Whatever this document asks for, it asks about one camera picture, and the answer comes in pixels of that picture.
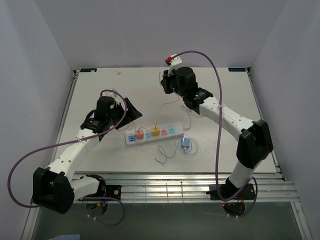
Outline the pink charger plug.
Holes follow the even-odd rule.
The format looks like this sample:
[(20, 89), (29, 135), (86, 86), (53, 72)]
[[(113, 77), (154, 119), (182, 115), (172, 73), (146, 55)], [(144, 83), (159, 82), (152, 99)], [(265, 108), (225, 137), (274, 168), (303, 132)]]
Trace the pink charger plug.
[(144, 131), (142, 129), (137, 129), (134, 133), (136, 140), (143, 140), (144, 139)]

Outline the yellow charger plug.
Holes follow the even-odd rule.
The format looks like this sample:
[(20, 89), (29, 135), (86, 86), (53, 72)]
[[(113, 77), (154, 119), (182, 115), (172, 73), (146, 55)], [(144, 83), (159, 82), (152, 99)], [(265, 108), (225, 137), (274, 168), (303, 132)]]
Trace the yellow charger plug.
[(159, 126), (154, 126), (151, 128), (151, 135), (153, 137), (158, 137), (160, 135), (160, 127)]

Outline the white colourful power strip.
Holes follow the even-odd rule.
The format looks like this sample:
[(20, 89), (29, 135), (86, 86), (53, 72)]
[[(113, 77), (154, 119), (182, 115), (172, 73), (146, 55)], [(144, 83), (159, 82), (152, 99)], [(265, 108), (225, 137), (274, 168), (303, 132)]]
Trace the white colourful power strip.
[(156, 127), (139, 127), (124, 133), (124, 142), (128, 147), (140, 146), (183, 137), (185, 131), (181, 122), (160, 124)]

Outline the blue charger plug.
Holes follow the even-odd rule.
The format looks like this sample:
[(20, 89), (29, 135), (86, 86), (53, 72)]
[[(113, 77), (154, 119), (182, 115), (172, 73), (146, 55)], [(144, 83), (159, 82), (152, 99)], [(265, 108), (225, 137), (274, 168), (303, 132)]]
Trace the blue charger plug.
[(188, 137), (183, 137), (181, 140), (180, 140), (180, 147), (185, 151), (187, 149), (189, 149), (191, 146), (191, 142), (190, 142), (190, 139)]

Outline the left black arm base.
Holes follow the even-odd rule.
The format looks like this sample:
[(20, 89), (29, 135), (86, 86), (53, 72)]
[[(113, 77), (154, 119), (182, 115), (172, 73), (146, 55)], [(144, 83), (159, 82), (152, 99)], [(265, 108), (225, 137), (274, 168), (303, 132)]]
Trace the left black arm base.
[(121, 185), (106, 185), (98, 189), (97, 193), (84, 196), (85, 198), (113, 198), (120, 200), (122, 194)]

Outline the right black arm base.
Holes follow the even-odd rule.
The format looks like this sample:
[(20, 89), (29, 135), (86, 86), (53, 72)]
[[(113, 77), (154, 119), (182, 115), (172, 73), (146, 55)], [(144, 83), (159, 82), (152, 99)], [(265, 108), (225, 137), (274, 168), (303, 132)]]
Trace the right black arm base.
[[(231, 189), (226, 184), (221, 184), (219, 186), (220, 194), (223, 199), (230, 198), (233, 194), (236, 193), (237, 189)], [(215, 184), (209, 185), (209, 191), (206, 192), (209, 195), (211, 200), (219, 200), (218, 191)], [(244, 189), (233, 199), (234, 200), (254, 200), (256, 196), (256, 192), (254, 190), (254, 186), (251, 183), (248, 183)]]

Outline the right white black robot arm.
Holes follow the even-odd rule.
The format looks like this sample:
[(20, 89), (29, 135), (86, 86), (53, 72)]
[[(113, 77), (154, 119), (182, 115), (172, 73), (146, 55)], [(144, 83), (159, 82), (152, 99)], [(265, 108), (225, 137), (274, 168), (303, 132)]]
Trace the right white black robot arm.
[(166, 94), (177, 94), (188, 109), (212, 120), (237, 140), (237, 163), (219, 188), (224, 197), (237, 199), (244, 193), (243, 185), (274, 149), (267, 122), (251, 120), (222, 106), (211, 92), (198, 86), (190, 67), (164, 70), (160, 84)]

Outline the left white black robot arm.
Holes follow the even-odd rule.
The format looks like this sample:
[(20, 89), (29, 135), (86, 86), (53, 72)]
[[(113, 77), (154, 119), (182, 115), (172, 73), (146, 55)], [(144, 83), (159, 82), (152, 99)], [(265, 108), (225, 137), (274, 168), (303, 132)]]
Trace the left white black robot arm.
[(41, 207), (65, 214), (75, 200), (106, 196), (106, 182), (96, 174), (74, 180), (73, 175), (89, 152), (103, 139), (105, 132), (119, 129), (142, 117), (129, 101), (123, 107), (114, 96), (101, 96), (96, 108), (90, 111), (80, 125), (75, 142), (46, 168), (39, 167), (33, 173), (32, 201)]

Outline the left blue corner label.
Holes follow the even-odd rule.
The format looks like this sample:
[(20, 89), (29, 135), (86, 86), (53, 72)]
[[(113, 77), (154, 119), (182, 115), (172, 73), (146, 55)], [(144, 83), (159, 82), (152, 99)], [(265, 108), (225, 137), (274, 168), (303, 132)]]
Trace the left blue corner label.
[(97, 71), (97, 68), (81, 68), (81, 73), (95, 73)]

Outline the blue corner label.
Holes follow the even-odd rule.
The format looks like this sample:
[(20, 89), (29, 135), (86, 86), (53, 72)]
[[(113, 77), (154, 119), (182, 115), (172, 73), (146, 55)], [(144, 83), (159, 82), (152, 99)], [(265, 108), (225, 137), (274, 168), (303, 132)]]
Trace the blue corner label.
[(246, 72), (246, 69), (244, 67), (229, 67), (229, 72)]
[(97, 71), (97, 68), (81, 68), (81, 73), (95, 73)]

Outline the right blue corner label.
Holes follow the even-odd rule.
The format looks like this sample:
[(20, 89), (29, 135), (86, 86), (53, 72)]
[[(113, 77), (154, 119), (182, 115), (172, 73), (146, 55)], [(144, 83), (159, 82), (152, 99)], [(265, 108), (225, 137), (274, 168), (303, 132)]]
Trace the right blue corner label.
[(244, 67), (229, 67), (229, 72), (246, 72), (246, 69)]

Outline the blue cloth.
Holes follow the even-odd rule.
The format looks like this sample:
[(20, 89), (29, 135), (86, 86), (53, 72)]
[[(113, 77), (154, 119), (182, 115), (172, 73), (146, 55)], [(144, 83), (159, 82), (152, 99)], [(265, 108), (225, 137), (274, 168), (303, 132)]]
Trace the blue cloth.
[(80, 240), (79, 234), (60, 235), (52, 238), (52, 240)]

